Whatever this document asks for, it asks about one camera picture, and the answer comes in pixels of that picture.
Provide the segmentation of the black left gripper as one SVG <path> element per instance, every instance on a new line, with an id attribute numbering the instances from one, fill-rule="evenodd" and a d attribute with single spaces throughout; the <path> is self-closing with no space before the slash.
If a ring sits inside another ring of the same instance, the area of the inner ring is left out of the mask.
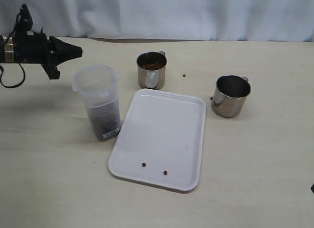
<path id="1" fill-rule="evenodd" d="M 82 57 L 81 47 L 68 44 L 45 34 L 15 35 L 14 63 L 41 64 L 50 80 L 60 79 L 57 66 L 69 60 Z"/>

